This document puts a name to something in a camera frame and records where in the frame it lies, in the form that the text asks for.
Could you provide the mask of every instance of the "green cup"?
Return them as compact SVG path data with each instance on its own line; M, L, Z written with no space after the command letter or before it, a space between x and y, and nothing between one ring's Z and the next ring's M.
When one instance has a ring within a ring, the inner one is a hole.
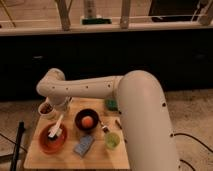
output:
M114 132L106 133L104 139L107 148L110 150L114 150L120 143L120 137Z

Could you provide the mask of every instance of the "food item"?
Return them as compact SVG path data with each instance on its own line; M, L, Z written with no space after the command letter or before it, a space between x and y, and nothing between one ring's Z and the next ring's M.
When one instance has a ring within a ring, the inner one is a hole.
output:
M85 116L82 118L81 124L84 128L91 128L94 124L94 120L91 116Z
M44 106L41 108L42 114L50 113L53 110L52 106L49 103L45 103Z

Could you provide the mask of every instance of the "black cabinet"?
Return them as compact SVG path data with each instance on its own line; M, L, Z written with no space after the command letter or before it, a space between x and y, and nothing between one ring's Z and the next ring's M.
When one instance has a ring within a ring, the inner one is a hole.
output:
M212 87L212 29L0 37L0 100L38 98L48 69L69 80L141 69L164 90Z

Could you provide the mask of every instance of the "green object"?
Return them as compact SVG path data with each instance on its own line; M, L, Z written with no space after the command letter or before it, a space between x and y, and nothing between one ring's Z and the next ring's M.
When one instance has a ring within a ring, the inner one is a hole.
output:
M105 105L107 109L109 110L112 110L112 111L118 110L117 103L115 100L105 100Z
M108 149L114 150L120 143L120 137L114 132L108 132L104 136L105 144Z
M82 24L83 25L92 25L92 24L111 24L111 20L107 18L88 18L83 19Z

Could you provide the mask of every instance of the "wooden table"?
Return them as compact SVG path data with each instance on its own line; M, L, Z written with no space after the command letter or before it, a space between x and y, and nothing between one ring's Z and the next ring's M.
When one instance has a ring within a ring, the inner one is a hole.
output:
M108 125L110 131L116 132L121 139L120 144L115 150L108 150L104 144L104 133L98 125L92 133L95 138L90 150L81 158L73 151L78 144L82 132L80 132L73 124L75 115L82 109L94 109L100 119ZM24 167L26 169L129 169L129 162L122 130L115 124L115 120L119 120L118 112L107 110L104 100L73 98L69 104L67 115L63 119L63 124L68 129L68 138L62 150L53 155L43 153L38 145L38 137L41 130L48 124L57 120L40 118L29 147Z

